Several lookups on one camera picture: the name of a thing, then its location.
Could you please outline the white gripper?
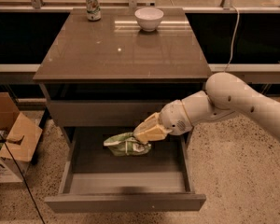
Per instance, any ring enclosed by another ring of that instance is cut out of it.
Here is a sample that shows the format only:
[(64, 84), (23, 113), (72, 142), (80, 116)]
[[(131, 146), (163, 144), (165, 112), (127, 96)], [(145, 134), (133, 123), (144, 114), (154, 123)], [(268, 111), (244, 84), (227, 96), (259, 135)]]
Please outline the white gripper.
[(167, 104), (160, 112), (153, 113), (133, 131), (141, 143), (164, 140), (168, 134), (181, 135), (193, 129), (181, 100)]

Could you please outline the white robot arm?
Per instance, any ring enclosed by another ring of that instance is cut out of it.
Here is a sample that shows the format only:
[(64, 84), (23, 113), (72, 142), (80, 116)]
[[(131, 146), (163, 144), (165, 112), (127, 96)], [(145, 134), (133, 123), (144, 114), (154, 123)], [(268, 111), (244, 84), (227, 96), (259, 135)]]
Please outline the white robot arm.
[(241, 113), (255, 121), (280, 142), (280, 102), (250, 88), (230, 73), (216, 73), (205, 89), (167, 104), (133, 131), (143, 143), (181, 135), (203, 122), (218, 122)]

